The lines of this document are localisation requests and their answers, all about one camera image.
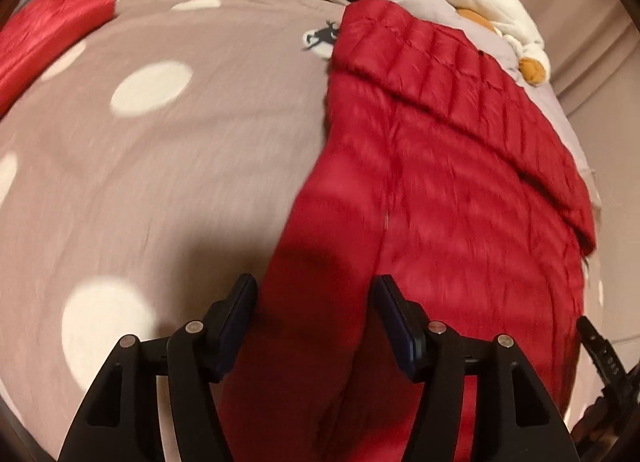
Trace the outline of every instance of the orange fabric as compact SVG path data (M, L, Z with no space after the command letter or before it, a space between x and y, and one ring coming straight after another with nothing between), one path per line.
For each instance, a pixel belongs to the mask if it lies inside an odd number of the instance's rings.
M461 17L466 18L467 20L471 20L472 22L480 24L482 27L489 29L494 33L497 33L491 22L489 22L489 20L487 20L486 18L481 17L475 11L470 11L469 9L458 9L456 11Z
M524 80L532 85L539 85L546 78L545 68L533 58L520 59L520 72Z

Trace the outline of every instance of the rivet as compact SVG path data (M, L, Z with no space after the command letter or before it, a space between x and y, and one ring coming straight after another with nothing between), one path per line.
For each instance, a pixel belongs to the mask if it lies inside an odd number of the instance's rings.
M434 334L442 334L447 330L447 326L442 321L431 321L429 323L429 330Z
M204 328L204 325L202 323L202 321L190 321L187 323L187 326L185 327L185 330L189 333L189 334L197 334L198 332L200 332L202 329Z
M505 348L511 348L513 346L513 338L507 336L507 334L500 334L498 336L498 343Z
M127 334L126 336L122 336L120 338L120 346L122 348L129 348L136 344L136 337L132 334Z

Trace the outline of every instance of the beige curtain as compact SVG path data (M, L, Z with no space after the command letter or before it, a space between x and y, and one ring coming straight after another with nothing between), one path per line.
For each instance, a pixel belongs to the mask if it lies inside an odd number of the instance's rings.
M520 0L545 38L566 114L601 87L640 42L619 0Z

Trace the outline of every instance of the bedsheet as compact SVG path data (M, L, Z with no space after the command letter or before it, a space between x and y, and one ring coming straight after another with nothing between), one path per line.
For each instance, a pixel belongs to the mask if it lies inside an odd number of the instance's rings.
M518 78L500 38L443 0L393 1L494 56L580 163L551 90ZM119 336L167 334L263 274L324 145L345 3L118 0L0 123L2 396L54 456Z

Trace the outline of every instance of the red fabric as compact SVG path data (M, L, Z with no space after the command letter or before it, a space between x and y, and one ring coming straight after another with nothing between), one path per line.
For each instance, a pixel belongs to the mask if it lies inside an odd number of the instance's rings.
M113 18L115 0L34 0L0 32L0 116L74 43Z
M461 334L512 335L564 405L593 220L572 157L524 90L462 32L362 0L345 11L327 106L326 148L225 387L235 460L402 458L421 388L367 312L383 273Z

